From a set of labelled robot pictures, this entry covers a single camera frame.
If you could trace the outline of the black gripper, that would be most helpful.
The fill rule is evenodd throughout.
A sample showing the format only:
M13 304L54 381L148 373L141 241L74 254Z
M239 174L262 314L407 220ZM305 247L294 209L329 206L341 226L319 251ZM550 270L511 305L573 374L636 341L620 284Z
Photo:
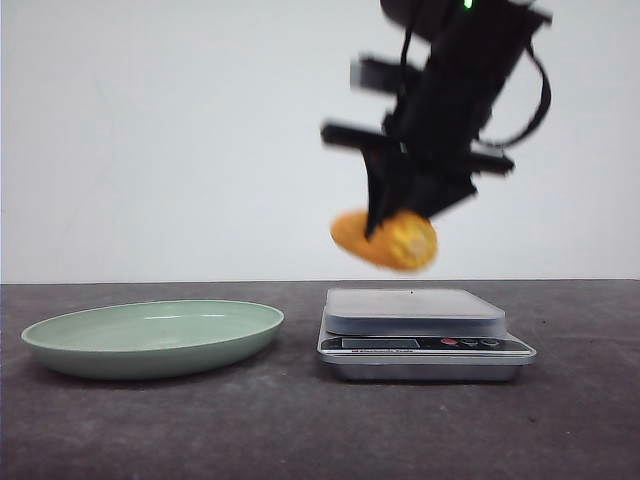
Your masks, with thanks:
M399 210L430 219L473 196L471 172L505 174L504 153L537 129L551 101L544 81L529 123L514 136L471 145L489 121L495 100L532 38L552 22L550 12L516 1L383 1L384 15L404 27L405 38L430 45L423 68L405 59L363 58L353 64L356 84L393 93L396 106L379 133L336 123L321 128L324 142L362 151L367 173L370 238Z

